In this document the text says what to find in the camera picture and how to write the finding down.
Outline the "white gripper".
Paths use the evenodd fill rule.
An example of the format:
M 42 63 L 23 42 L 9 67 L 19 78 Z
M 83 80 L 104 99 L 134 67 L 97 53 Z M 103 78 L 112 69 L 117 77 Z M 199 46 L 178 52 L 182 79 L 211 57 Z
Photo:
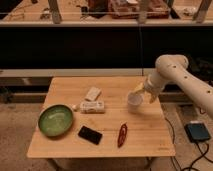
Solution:
M 159 75 L 149 75 L 144 84 L 140 83 L 134 89 L 134 93 L 142 94 L 145 90 L 151 94 L 150 103 L 155 102 L 158 95 L 163 91 L 165 87 L 165 80 L 162 79 Z

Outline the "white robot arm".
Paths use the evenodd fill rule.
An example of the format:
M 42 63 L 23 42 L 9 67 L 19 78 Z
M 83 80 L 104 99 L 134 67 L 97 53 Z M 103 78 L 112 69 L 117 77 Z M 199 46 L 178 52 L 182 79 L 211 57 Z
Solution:
M 213 119 L 213 87 L 190 74 L 188 65 L 184 55 L 161 55 L 156 59 L 155 70 L 133 92 L 150 93 L 150 102 L 153 103 L 165 86 L 173 82 Z

